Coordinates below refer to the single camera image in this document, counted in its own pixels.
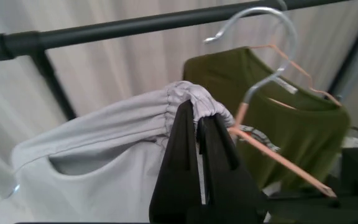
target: clothing label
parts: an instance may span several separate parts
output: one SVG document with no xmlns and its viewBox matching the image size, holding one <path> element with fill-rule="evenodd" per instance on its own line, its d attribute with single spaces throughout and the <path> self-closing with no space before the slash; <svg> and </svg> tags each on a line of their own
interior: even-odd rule
<svg viewBox="0 0 358 224">
<path fill-rule="evenodd" d="M 254 127 L 246 126 L 246 125 L 240 125 L 240 129 L 251 135 L 254 139 L 258 140 L 258 142 L 264 144 L 269 149 L 271 149 L 273 152 L 277 152 L 280 150 L 280 147 L 275 146 L 270 139 L 264 134 L 262 131 L 259 131 L 258 129 L 255 129 Z"/>
<path fill-rule="evenodd" d="M 280 77 L 277 77 L 274 80 L 277 84 L 279 84 L 281 87 L 283 87 L 284 89 L 286 89 L 287 91 L 289 91 L 291 94 L 295 94 L 297 93 L 298 89 L 295 88 L 294 86 L 291 86 L 290 84 L 288 84 L 286 81 L 282 80 Z"/>
</svg>

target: hanger hook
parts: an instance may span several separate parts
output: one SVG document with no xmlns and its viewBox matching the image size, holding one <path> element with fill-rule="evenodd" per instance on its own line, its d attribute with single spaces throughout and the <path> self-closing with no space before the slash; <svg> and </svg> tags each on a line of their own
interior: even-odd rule
<svg viewBox="0 0 358 224">
<path fill-rule="evenodd" d="M 295 52 L 296 52 L 296 46 L 298 45 L 298 35 L 296 33 L 295 27 L 292 24 L 291 20 L 286 15 L 284 15 L 284 13 L 282 13 L 281 11 L 272 9 L 270 7 L 252 7 L 252 8 L 244 9 L 243 11 L 236 13 L 234 16 L 232 16 L 229 19 L 229 21 L 226 24 L 223 25 L 223 27 L 219 30 L 219 32 L 214 37 L 209 37 L 209 38 L 205 39 L 204 43 L 208 44 L 208 43 L 219 40 L 226 33 L 226 31 L 237 22 L 237 20 L 239 20 L 241 17 L 246 16 L 251 13 L 271 14 L 271 15 L 277 17 L 278 19 L 280 19 L 284 23 L 284 25 L 287 28 L 287 31 L 289 33 L 288 38 L 291 43 L 291 49 L 290 49 L 290 53 L 288 54 L 288 60 L 286 60 L 283 64 L 281 64 L 280 68 L 278 68 L 275 73 L 273 73 L 272 75 L 268 76 L 267 78 L 264 78 L 263 80 L 257 82 L 255 85 L 253 85 L 251 88 L 249 88 L 249 90 L 247 91 L 247 93 L 244 97 L 244 103 L 249 103 L 250 99 L 252 98 L 252 96 L 254 95 L 256 90 L 258 90 L 260 87 L 264 86 L 268 82 L 271 82 L 272 80 L 277 78 L 279 75 L 281 75 L 281 73 L 290 64 L 290 61 L 293 60 L 293 58 L 295 56 Z"/>
</svg>

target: curtain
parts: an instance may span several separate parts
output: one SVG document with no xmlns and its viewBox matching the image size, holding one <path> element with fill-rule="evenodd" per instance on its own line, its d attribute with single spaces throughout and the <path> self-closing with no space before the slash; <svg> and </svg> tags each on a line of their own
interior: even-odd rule
<svg viewBox="0 0 358 224">
<path fill-rule="evenodd" d="M 233 4 L 236 0 L 0 0 L 0 33 L 55 30 L 169 12 Z M 286 12 L 299 33 L 296 62 L 326 90 L 358 33 L 358 1 Z M 48 50 L 59 81 L 78 116 L 181 80 L 192 57 L 245 45 L 275 43 L 288 50 L 278 21 L 261 15 L 241 19 L 222 40 L 203 45 L 224 22 L 164 30 Z M 272 68 L 281 58 L 269 49 L 256 52 Z M 306 80 L 294 69 L 285 76 Z M 15 185 L 12 148 L 65 122 L 52 94 L 28 57 L 0 62 L 0 196 Z"/>
</svg>

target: garment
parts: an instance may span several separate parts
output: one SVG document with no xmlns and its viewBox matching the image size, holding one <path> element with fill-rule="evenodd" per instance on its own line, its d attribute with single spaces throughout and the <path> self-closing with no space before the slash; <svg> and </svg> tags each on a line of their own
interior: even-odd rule
<svg viewBox="0 0 358 224">
<path fill-rule="evenodd" d="M 178 106 L 219 113 L 201 86 L 176 82 L 74 119 L 15 147 L 19 193 L 35 221 L 149 222 L 149 203 Z"/>
<path fill-rule="evenodd" d="M 202 85 L 232 114 L 236 114 L 246 91 L 272 73 L 250 49 L 243 47 L 189 59 L 183 79 Z M 349 123 L 343 107 L 311 95 L 282 78 L 256 92 L 241 128 L 323 180 L 341 148 Z M 296 174 L 250 144 L 239 141 L 237 149 L 260 188 L 279 180 L 282 189 L 294 189 L 304 184 Z"/>
</svg>

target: clothing rack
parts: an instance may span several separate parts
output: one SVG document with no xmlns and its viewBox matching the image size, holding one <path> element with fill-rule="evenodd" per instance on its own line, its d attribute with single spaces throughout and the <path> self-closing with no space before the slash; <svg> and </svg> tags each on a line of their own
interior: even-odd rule
<svg viewBox="0 0 358 224">
<path fill-rule="evenodd" d="M 288 10 L 293 10 L 349 0 L 284 1 Z M 0 60 L 10 60 L 23 55 L 30 56 L 39 73 L 45 79 L 47 86 L 55 97 L 59 107 L 62 109 L 65 117 L 71 120 L 76 118 L 75 111 L 58 81 L 53 65 L 45 53 L 46 50 L 129 35 L 224 21 L 243 9 L 261 6 L 282 10 L 282 6 L 277 0 L 261 0 L 46 32 L 28 31 L 15 34 L 0 34 Z"/>
</svg>

